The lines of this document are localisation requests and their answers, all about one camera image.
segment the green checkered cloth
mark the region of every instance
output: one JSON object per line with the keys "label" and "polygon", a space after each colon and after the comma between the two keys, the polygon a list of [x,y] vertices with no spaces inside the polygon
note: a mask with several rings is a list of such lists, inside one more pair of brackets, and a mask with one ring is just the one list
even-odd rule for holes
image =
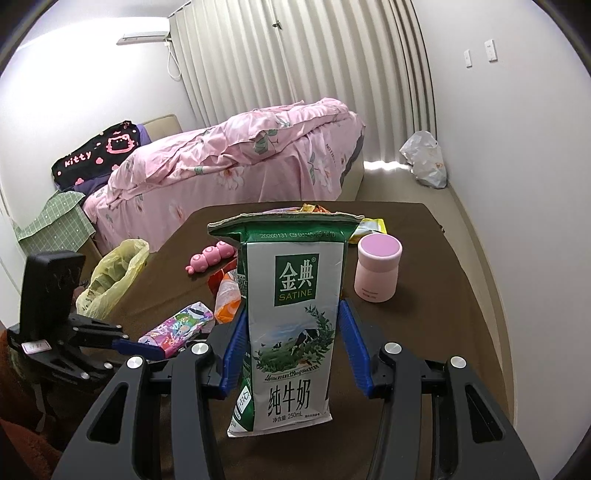
{"label": "green checkered cloth", "polygon": [[27,227],[13,224],[14,232],[27,255],[55,250],[76,252],[95,233],[92,224],[78,205],[80,192],[56,192]]}

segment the white curtain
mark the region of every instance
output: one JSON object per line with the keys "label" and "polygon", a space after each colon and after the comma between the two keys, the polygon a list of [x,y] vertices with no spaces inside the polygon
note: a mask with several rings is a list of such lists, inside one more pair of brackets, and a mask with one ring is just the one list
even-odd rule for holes
{"label": "white curtain", "polygon": [[330,96],[366,123],[364,160],[393,160],[416,130],[436,134],[410,0],[193,0],[170,20],[204,125]]}
{"label": "white curtain", "polygon": [[183,82],[204,127],[294,102],[268,5],[194,0],[170,17]]}

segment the pink duvet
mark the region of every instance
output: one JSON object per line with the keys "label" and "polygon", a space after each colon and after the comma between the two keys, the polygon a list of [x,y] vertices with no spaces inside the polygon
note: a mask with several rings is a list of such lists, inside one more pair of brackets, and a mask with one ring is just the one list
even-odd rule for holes
{"label": "pink duvet", "polygon": [[84,211],[106,253],[127,238],[157,251],[210,205],[336,200],[365,126],[338,100],[257,109],[135,150]]}

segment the air conditioner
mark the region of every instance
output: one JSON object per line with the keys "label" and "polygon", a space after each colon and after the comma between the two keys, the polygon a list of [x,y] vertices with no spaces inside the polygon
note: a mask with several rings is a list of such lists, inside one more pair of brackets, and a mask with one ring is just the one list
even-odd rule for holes
{"label": "air conditioner", "polygon": [[117,41],[117,45],[164,41],[167,39],[169,33],[164,30],[158,32],[127,33]]}

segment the metal screw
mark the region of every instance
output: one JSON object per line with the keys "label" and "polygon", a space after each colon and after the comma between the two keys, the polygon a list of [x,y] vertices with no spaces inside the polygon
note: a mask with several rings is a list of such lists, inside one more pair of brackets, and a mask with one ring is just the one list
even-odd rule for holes
{"label": "metal screw", "polygon": [[144,360],[140,356],[133,356],[129,360],[127,360],[127,366],[129,368],[141,367],[143,363]]}
{"label": "metal screw", "polygon": [[464,368],[466,366],[466,361],[461,356],[453,356],[451,362],[456,368]]}
{"label": "metal screw", "polygon": [[195,343],[195,345],[193,345],[191,347],[191,351],[195,355],[203,355],[204,353],[207,353],[208,350],[209,350],[209,345],[206,343],[203,343],[203,342]]}
{"label": "metal screw", "polygon": [[397,355],[398,353],[402,352],[402,347],[397,343],[388,342],[386,345],[384,345],[384,350],[386,350],[388,353],[391,353],[392,355]]}

